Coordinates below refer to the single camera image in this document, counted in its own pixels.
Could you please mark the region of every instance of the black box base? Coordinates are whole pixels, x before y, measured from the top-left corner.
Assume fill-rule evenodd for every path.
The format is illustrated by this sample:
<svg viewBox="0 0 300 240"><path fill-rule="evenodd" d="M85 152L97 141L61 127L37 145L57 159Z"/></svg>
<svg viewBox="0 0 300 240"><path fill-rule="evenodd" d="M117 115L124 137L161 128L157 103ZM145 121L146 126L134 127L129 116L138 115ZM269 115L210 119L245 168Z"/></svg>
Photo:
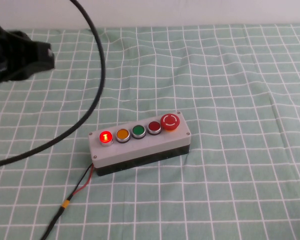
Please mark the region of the black box base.
<svg viewBox="0 0 300 240"><path fill-rule="evenodd" d="M98 176L104 176L104 175L112 174L112 173L119 172L122 170L131 169L131 168L142 166L145 164L151 164L151 163L158 162L161 160L188 154L189 150L190 150L190 145L182 146L182 147L174 148L174 149L171 149L168 151L162 151L162 152L154 153L154 154L151 154L148 156L138 157L138 158L131 159L128 161L119 162L119 163L116 163L113 165L99 167L99 168L96 168L95 171Z"/></svg>

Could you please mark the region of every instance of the yellow button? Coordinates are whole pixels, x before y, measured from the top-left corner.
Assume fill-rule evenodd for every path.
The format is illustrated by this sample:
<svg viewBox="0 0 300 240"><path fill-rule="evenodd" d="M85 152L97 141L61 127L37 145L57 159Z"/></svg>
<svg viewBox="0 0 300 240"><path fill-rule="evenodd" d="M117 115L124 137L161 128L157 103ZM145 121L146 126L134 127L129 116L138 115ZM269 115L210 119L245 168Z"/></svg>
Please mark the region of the yellow button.
<svg viewBox="0 0 300 240"><path fill-rule="evenodd" d="M126 143L130 139L130 132L127 129L120 129L119 131L116 132L116 140L119 143Z"/></svg>

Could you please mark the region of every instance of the control box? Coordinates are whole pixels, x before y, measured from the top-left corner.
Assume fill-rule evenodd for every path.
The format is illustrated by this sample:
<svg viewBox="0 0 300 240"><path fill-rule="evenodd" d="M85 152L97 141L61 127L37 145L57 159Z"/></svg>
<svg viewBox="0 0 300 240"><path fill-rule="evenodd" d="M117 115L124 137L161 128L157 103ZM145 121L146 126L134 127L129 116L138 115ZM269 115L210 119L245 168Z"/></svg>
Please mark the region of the control box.
<svg viewBox="0 0 300 240"><path fill-rule="evenodd" d="M129 122L89 133L99 176L189 153L191 133L181 112Z"/></svg>

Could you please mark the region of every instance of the black object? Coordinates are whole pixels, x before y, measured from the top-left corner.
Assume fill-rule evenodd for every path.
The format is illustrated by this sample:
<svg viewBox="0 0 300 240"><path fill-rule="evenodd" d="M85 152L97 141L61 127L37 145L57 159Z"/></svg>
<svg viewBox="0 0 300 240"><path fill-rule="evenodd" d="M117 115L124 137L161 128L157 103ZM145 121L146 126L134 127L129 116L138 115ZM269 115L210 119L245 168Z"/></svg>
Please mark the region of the black object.
<svg viewBox="0 0 300 240"><path fill-rule="evenodd" d="M157 152L148 156L138 157L128 161L118 162L109 166L96 168L96 174L98 176L104 176L107 174L112 174L126 169L132 169L145 164L151 164L161 160L177 157L180 155L188 154L190 150L190 145L177 147L171 150Z"/></svg>
<svg viewBox="0 0 300 240"><path fill-rule="evenodd" d="M104 49L102 47L102 43L101 43L101 40L99 38L96 27L95 27L94 23L92 22L91 18L89 17L89 15L87 14L87 12L85 11L85 9L80 5L80 3L77 0L70 0L70 2L73 3L76 6L76 8L80 11L80 13L83 15L84 19L88 23L88 25L91 29L91 32L94 36L96 45L98 47L99 56L100 56L100 64L101 64L101 77L100 77L99 88L96 92L96 95L95 95L89 109L79 119L79 121L77 121L72 127L70 127L68 130L66 130L65 132L63 132L62 134L57 136L56 138L42 144L41 146L37 146L36 148L33 148L33 149L31 149L29 151L26 151L24 153L21 153L19 155L11 156L11 157L8 157L6 159L0 160L0 167L4 166L4 165L15 163L17 161L26 159L28 157L31 157L31 156L33 156L37 153L40 153L40 152L52 147L53 145L59 143L61 140L65 139L70 134L72 134L75 130L80 128L80 126L82 124L84 124L85 121L91 116L91 114L94 112L94 110L96 109L96 107L98 105L98 102L100 100L101 94L104 90L104 86L105 86L105 83L106 83L106 60L105 60Z"/></svg>
<svg viewBox="0 0 300 240"><path fill-rule="evenodd" d="M21 81L55 68L51 44L32 41L22 31L0 27L0 83Z"/></svg>

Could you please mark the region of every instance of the wire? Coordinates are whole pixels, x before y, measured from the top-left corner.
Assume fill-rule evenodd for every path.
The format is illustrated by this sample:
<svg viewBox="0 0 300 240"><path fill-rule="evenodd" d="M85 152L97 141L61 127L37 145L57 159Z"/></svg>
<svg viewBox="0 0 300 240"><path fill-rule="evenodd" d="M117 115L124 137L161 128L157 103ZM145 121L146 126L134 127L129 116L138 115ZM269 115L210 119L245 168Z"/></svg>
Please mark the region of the wire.
<svg viewBox="0 0 300 240"><path fill-rule="evenodd" d="M68 130L66 130L64 133L60 134L56 138L54 138L46 143L44 143L41 146L31 149L30 151L26 151L20 155L16 155L16 156L9 157L7 159L0 160L0 167L7 165L7 164L15 163L17 161L26 159L28 157L31 157L37 153L40 153L40 152L52 147L53 145L59 143L61 140L65 139L66 137L71 135L74 131L76 131L91 116L91 114L94 112L94 109L98 105L98 102L100 100L101 94L102 94L104 86L105 86L105 81L106 81L106 61L105 61L104 50L102 47L101 40L98 36L96 27L95 27L94 23L92 22L92 20L90 19L87 12L85 11L85 9L80 5L80 3L77 0L70 0L70 2L72 2L78 8L78 10L82 13L84 19L86 20L86 22L88 23L88 25L91 29L91 32L95 38L95 41L96 41L96 44L97 44L97 47L99 50L100 62L101 62L101 78L100 78L100 84L99 84L99 88L96 93L96 96L95 96L93 102L91 103L91 106L86 111L86 113L82 116L82 118L79 119L79 121L76 124L74 124Z"/></svg>
<svg viewBox="0 0 300 240"><path fill-rule="evenodd" d="M79 187L81 181L84 179L85 175L87 174L87 172L89 171L89 169L91 168L91 172L88 178L88 181L77 190L77 188ZM70 195L67 197L67 199L63 202L63 204L60 206L59 210L56 212L56 214L54 215L54 217L52 218L51 222L49 223L48 227L46 228L44 234L42 235L42 237L40 238L40 240L45 240L47 239L47 237L49 236L50 232L52 231L52 229L54 228L57 220L60 218L60 216L62 215L62 213L65 211L65 209L67 208L67 206L70 203L70 200L72 199L72 197L79 192L80 190L82 190L83 188L85 188L88 184L88 182L91 179L92 173L94 170L94 165L93 163L90 164L90 166L85 170L84 174L82 175L81 179L79 180L78 184L75 186L74 190L70 193Z"/></svg>
<svg viewBox="0 0 300 240"><path fill-rule="evenodd" d="M78 192L80 192L82 189L84 189L88 185L88 183L90 182L90 180L92 178L92 173L93 172L94 172L94 168L92 167L91 171L90 171L90 175L89 175L88 180L86 181L86 183L82 187L80 187L78 190L76 190L75 192L73 192L73 195L76 195Z"/></svg>

